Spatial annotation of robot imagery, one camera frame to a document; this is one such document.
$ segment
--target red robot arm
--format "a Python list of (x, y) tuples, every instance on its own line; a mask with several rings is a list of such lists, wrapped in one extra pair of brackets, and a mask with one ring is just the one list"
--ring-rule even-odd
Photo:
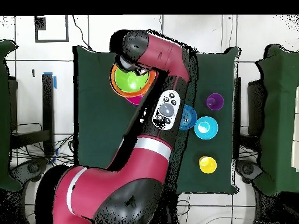
[(119, 68), (156, 69), (158, 77), (108, 168), (73, 166), (64, 171), (54, 194), (53, 224), (149, 224), (159, 203), (192, 54), (143, 30), (116, 32), (110, 51), (117, 54)]

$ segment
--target green mat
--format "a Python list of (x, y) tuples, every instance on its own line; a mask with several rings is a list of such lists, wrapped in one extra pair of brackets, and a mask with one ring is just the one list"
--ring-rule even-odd
[(22, 185), (14, 180), (8, 172), (11, 145), (11, 108), (8, 87), (8, 69), (6, 56), (16, 49), (10, 40), (0, 40), (0, 188), (8, 191), (19, 191)]
[[(105, 168), (113, 159), (136, 106), (118, 96), (110, 87), (109, 75), (115, 54), (89, 52), (77, 47), (79, 84), (79, 162), (85, 166)], [(194, 129), (179, 131), (171, 166), (180, 168), (177, 192), (227, 193), (237, 191), (231, 185), (232, 162), (232, 101), (234, 91), (234, 60), (238, 48), (227, 54), (198, 54), (199, 80), (196, 82), (195, 109), (197, 116), (211, 116), (218, 121), (219, 132), (209, 141), (195, 136)], [(204, 101), (211, 93), (221, 93), (224, 107), (211, 111)], [(192, 104), (194, 89), (188, 88), (186, 104)], [(187, 149), (184, 151), (188, 137)], [(217, 170), (203, 174), (199, 158), (209, 155), (216, 159)], [(176, 177), (170, 169), (168, 176)]]
[(299, 173), (291, 166), (291, 152), (299, 53), (271, 45), (258, 65), (267, 90), (265, 127), (260, 137), (260, 164), (265, 172), (254, 183), (268, 196), (282, 191), (298, 193)]

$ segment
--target orange bowl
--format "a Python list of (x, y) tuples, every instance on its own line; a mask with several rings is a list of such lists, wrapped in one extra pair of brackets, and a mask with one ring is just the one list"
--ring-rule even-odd
[(136, 92), (133, 92), (133, 93), (127, 93), (127, 92), (124, 92), (122, 91), (116, 84), (116, 81), (115, 81), (115, 72), (117, 70), (117, 65), (114, 64), (113, 67), (112, 67), (112, 70), (111, 70), (111, 73), (110, 73), (110, 85), (112, 87), (112, 89), (120, 96), (122, 97), (125, 97), (125, 98), (130, 98), (130, 97), (136, 97), (136, 96), (139, 96), (139, 95), (144, 95), (147, 90), (150, 88), (150, 86), (152, 85), (152, 83), (154, 82), (155, 78), (156, 78), (156, 75), (157, 73), (153, 70), (149, 71), (148, 73), (148, 79), (147, 79), (147, 82), (145, 83), (145, 86), (136, 91)]

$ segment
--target yellow cup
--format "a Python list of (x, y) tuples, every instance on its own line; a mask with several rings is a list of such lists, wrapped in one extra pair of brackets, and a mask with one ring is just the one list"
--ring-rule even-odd
[(203, 156), (199, 159), (199, 168), (203, 173), (213, 173), (217, 168), (217, 162), (208, 156)]

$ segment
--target purple cup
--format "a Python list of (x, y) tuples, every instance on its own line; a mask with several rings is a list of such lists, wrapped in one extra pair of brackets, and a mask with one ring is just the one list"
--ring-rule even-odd
[(213, 111), (218, 111), (224, 105), (224, 99), (219, 93), (212, 93), (206, 100), (206, 105)]

